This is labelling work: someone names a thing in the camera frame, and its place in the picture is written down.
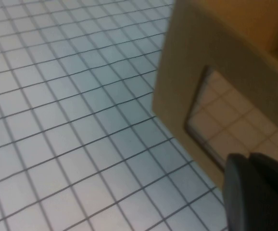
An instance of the black object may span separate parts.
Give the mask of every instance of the black object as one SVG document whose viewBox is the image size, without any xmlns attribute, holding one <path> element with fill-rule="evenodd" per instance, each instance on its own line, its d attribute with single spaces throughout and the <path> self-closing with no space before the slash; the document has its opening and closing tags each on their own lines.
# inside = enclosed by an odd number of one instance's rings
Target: black object
<svg viewBox="0 0 278 231">
<path fill-rule="evenodd" d="M 278 231 L 278 162 L 230 154 L 223 197 L 229 231 Z"/>
</svg>

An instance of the grid paper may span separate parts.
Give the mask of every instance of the grid paper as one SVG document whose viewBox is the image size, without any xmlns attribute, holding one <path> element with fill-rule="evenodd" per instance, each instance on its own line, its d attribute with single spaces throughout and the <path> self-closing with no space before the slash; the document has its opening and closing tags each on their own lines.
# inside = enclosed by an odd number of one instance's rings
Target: grid paper
<svg viewBox="0 0 278 231">
<path fill-rule="evenodd" d="M 0 0 L 0 231 L 226 229 L 151 111 L 171 0 Z"/>
</svg>

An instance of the grid line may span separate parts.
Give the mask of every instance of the grid line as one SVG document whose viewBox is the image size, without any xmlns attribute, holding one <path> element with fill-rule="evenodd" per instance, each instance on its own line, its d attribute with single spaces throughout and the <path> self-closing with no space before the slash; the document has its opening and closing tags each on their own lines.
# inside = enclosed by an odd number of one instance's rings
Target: grid line
<svg viewBox="0 0 278 231">
<path fill-rule="evenodd" d="M 98 25 L 99 28 L 103 29 L 102 26 L 99 24 L 99 22 L 95 21 L 95 23 Z M 84 29 L 81 27 L 81 25 L 78 25 L 78 27 L 81 29 L 81 31 L 84 31 Z M 94 41 L 92 41 L 89 37 L 87 37 L 87 39 L 88 39 L 89 42 L 91 42 L 94 46 L 96 46 L 95 43 L 94 43 Z M 101 52 L 99 52 L 99 50 L 97 50 L 97 52 L 98 52 L 98 54 L 103 58 L 103 60 L 105 60 L 105 62 L 108 64 L 108 61 L 107 61 L 107 59 L 103 56 L 103 54 L 102 54 Z M 88 68 L 87 62 L 81 57 L 81 55 L 78 55 L 78 56 L 80 57 L 81 61 L 82 61 L 82 62 L 87 66 L 87 68 Z M 94 76 L 95 80 L 101 85 L 101 83 L 100 83 L 99 80 L 96 78 L 96 76 L 95 76 L 95 74 L 93 73 L 93 71 L 91 71 L 91 73 L 92 73 L 92 75 Z M 110 98 L 111 102 L 112 102 L 113 104 L 115 104 L 113 98 L 112 98 L 111 95 L 108 93 L 108 91 L 107 91 L 104 87 L 102 87 L 102 89 L 105 91 L 106 95 Z M 118 107 L 117 107 L 117 110 L 119 111 L 119 113 L 120 113 L 120 115 L 123 117 L 123 119 L 127 122 L 127 124 L 130 126 L 130 123 L 126 120 L 125 116 L 122 114 L 121 110 L 120 110 Z M 108 135 L 106 129 L 104 128 L 104 126 L 102 125 L 102 123 L 100 122 L 100 120 L 99 120 L 96 116 L 95 116 L 95 119 L 96 119 L 96 121 L 99 123 L 101 129 L 105 132 L 105 134 Z M 112 141 L 112 139 L 111 139 L 110 137 L 109 137 L 109 140 L 110 140 L 111 144 L 114 146 L 114 148 L 116 149 L 116 151 L 119 153 L 120 157 L 121 157 L 122 159 L 124 159 L 124 157 L 122 156 L 122 154 L 120 153 L 120 151 L 119 151 L 118 148 L 116 147 L 116 144 Z M 129 169 L 129 171 L 131 172 L 132 176 L 135 178 L 136 182 L 140 185 L 140 187 L 142 187 L 141 182 L 138 180 L 137 176 L 134 174 L 133 170 L 130 168 L 130 166 L 128 165 L 127 162 L 126 162 L 126 166 L 127 166 L 127 168 Z M 161 214 L 159 208 L 155 205 L 154 201 L 151 199 L 151 197 L 148 195 L 148 193 L 147 193 L 144 189 L 143 189 L 143 192 L 144 192 L 144 194 L 148 197 L 148 199 L 149 199 L 149 201 L 152 203 L 152 205 L 155 207 L 155 209 L 157 210 L 158 214 L 163 218 L 163 215 Z M 124 219 L 127 221 L 127 223 L 129 224 L 129 226 L 131 226 L 129 220 L 127 219 L 126 215 L 125 215 L 124 212 L 122 211 L 121 207 L 119 206 L 119 204 L 117 204 L 117 205 L 118 205 L 119 210 L 120 210 L 121 213 L 122 213 L 122 216 L 123 216 Z M 171 227 L 167 224 L 167 222 L 165 222 L 165 223 L 166 223 L 168 229 L 169 229 L 169 230 L 172 230 Z"/>
<path fill-rule="evenodd" d="M 43 4 L 42 6 L 43 6 L 43 8 L 44 8 L 46 11 L 49 11 L 48 8 L 47 8 L 44 4 Z M 28 15 L 30 15 L 30 12 L 29 12 L 29 9 L 28 9 L 28 8 L 25 7 L 25 11 L 28 12 Z M 52 17 L 52 15 L 50 15 L 50 17 L 51 17 L 51 19 L 52 19 L 54 22 L 56 22 L 55 19 Z M 34 26 L 37 28 L 38 26 L 37 26 L 37 24 L 36 24 L 34 18 L 31 17 L 31 21 L 32 21 L 32 23 L 34 24 Z M 61 34 L 62 34 L 65 38 L 67 38 L 66 35 L 65 35 L 65 33 L 64 33 L 64 31 L 61 30 L 59 26 L 58 26 L 58 29 L 59 29 L 59 31 L 61 32 Z M 43 35 L 43 33 L 41 32 L 40 34 L 41 34 L 42 38 L 46 41 L 46 38 L 45 38 L 45 36 Z M 53 50 L 53 48 L 51 47 L 51 44 L 49 45 L 49 49 L 50 49 L 50 51 L 52 52 L 52 54 L 54 55 L 54 57 L 57 59 L 56 52 L 55 52 L 55 51 Z M 61 63 L 59 59 L 58 59 L 58 63 L 59 63 L 60 66 L 62 67 L 63 71 L 64 71 L 65 73 L 68 73 L 67 70 L 65 69 L 63 63 Z M 76 86 L 76 84 L 73 82 L 73 80 L 70 78 L 69 75 L 68 75 L 68 78 L 69 78 L 70 81 L 72 82 L 73 86 L 76 88 L 77 92 L 80 93 L 79 88 Z M 48 85 L 48 88 L 50 89 L 52 95 L 53 95 L 54 98 L 56 99 L 56 97 L 55 97 L 55 95 L 54 95 L 54 92 L 51 90 L 51 88 L 50 88 L 49 85 Z M 93 112 L 91 106 L 88 104 L 88 102 L 86 101 L 86 99 L 85 99 L 82 95 L 80 95 L 80 96 L 81 96 L 81 98 L 84 100 L 84 102 L 85 102 L 85 104 L 87 105 L 88 109 L 89 109 L 90 111 Z M 70 119 L 68 118 L 66 112 L 64 111 L 64 109 L 63 109 L 62 106 L 60 105 L 60 102 L 58 102 L 58 106 L 59 106 L 60 110 L 62 111 L 62 113 L 64 114 L 64 117 L 66 118 L 66 120 L 67 120 L 67 121 L 70 121 Z M 71 125 L 71 129 L 72 129 L 73 133 L 75 134 L 77 140 L 79 141 L 79 143 L 80 143 L 81 145 L 83 145 L 83 141 L 81 140 L 81 138 L 80 138 L 79 134 L 77 133 L 76 129 L 74 128 L 74 126 L 72 125 L 72 123 L 70 123 L 70 125 Z M 83 147 L 83 150 L 85 151 L 85 153 L 86 153 L 86 155 L 88 156 L 89 160 L 90 160 L 91 163 L 93 164 L 94 168 L 95 168 L 97 171 L 99 171 L 98 166 L 97 166 L 96 163 L 94 162 L 93 158 L 91 157 L 89 151 L 86 149 L 85 146 Z M 113 200 L 116 202 L 117 199 L 115 198 L 115 196 L 114 196 L 112 190 L 110 189 L 110 187 L 109 187 L 107 181 L 105 180 L 105 178 L 103 177 L 102 173 L 99 173 L 99 176 L 100 176 L 102 182 L 104 183 L 106 189 L 108 190 L 109 194 L 111 195 L 111 197 L 113 198 Z M 77 203 L 78 203 L 79 206 L 80 206 L 81 211 L 83 212 L 84 216 L 86 217 L 86 220 L 87 220 L 89 226 L 91 227 L 92 230 L 94 230 L 93 225 L 92 225 L 91 221 L 87 218 L 88 215 L 87 215 L 87 213 L 85 212 L 85 210 L 84 210 L 84 208 L 83 208 L 83 205 L 81 204 L 81 202 L 80 202 L 80 200 L 79 200 L 79 198 L 78 198 L 78 196 L 77 196 L 75 190 L 74 190 L 72 187 L 71 187 L 71 189 L 72 189 L 72 192 L 73 192 L 73 194 L 74 194 L 74 196 L 75 196 L 75 198 L 76 198 Z M 124 214 L 122 208 L 119 206 L 119 204 L 117 204 L 117 207 L 119 208 L 121 214 L 123 215 L 124 219 L 125 219 L 126 222 L 128 223 L 130 229 L 131 229 L 131 230 L 134 230 L 133 227 L 132 227 L 132 225 L 130 224 L 129 220 L 128 220 L 127 217 L 125 216 L 125 214 Z"/>
<path fill-rule="evenodd" d="M 8 68 L 10 68 L 11 65 L 10 65 L 10 63 L 9 63 L 9 61 L 8 61 L 8 59 L 7 59 L 7 57 L 6 57 L 4 54 L 2 54 L 2 55 L 4 56 L 4 59 L 5 59 L 5 62 L 6 62 L 6 64 L 7 64 L 7 66 L 8 66 Z M 0 105 L 0 115 L 2 115 L 2 117 L 4 116 L 4 113 L 3 113 L 3 110 L 2 110 L 2 108 L 1 108 L 1 105 Z M 16 155 L 18 156 L 18 159 L 20 160 L 21 166 L 22 166 L 23 169 L 26 169 L 26 166 L 25 166 L 23 157 L 22 157 L 22 155 L 21 155 L 21 153 L 20 153 L 20 151 L 19 151 L 19 149 L 18 149 L 17 143 L 14 142 L 14 137 L 13 137 L 13 135 L 12 135 L 12 132 L 11 132 L 11 129 L 10 129 L 9 125 L 8 125 L 8 122 L 6 121 L 6 119 L 3 119 L 3 122 L 4 122 L 4 126 L 5 126 L 5 128 L 6 128 L 6 130 L 7 130 L 7 133 L 8 133 L 8 135 L 9 135 L 11 141 L 12 141 L 12 145 L 13 145 L 13 147 L 14 147 L 14 149 L 15 149 Z M 25 176 L 26 176 L 26 178 L 28 179 L 28 182 L 29 182 L 29 185 L 30 185 L 30 187 L 31 187 L 31 189 L 32 189 L 32 192 L 33 192 L 34 197 L 38 200 L 38 199 L 39 199 L 38 193 L 37 193 L 37 191 L 36 191 L 35 185 L 33 184 L 32 179 L 31 179 L 31 177 L 30 177 L 28 171 L 25 171 Z M 39 206 L 40 206 L 41 212 L 42 212 L 42 214 L 43 214 L 43 216 L 44 216 L 44 218 L 45 218 L 45 221 L 46 221 L 46 223 L 47 223 L 47 225 L 48 225 L 50 231 L 52 231 L 53 229 L 52 229 L 52 227 L 51 227 L 51 225 L 50 225 L 50 223 L 49 223 L 49 220 L 48 220 L 48 218 L 47 218 L 47 216 L 46 216 L 46 213 L 45 213 L 45 210 L 44 210 L 42 204 L 39 203 Z M 2 208 L 0 208 L 0 209 L 1 209 L 1 213 L 2 213 L 3 222 L 5 223 L 5 226 L 6 226 L 6 228 L 7 228 L 7 231 L 9 231 L 10 228 L 9 228 L 7 219 L 5 219 L 5 213 L 4 213 L 4 211 L 3 211 Z"/>
</svg>

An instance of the rectangular opening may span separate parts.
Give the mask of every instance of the rectangular opening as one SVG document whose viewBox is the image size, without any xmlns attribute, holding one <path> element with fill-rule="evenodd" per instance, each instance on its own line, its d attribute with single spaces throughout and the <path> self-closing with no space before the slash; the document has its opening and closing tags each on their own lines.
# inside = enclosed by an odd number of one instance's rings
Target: rectangular opening
<svg viewBox="0 0 278 231">
<path fill-rule="evenodd" d="M 230 153 L 264 153 L 278 160 L 278 127 L 218 71 L 208 68 L 186 130 L 221 167 Z"/>
</svg>

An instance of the square grid cell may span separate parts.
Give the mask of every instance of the square grid cell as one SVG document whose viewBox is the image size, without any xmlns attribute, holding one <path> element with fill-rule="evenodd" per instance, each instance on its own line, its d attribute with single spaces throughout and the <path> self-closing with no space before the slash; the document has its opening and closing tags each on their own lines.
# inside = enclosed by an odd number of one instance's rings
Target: square grid cell
<svg viewBox="0 0 278 231">
<path fill-rule="evenodd" d="M 220 191 L 151 110 L 172 6 L 0 1 L 0 230 L 226 226 Z"/>
</svg>

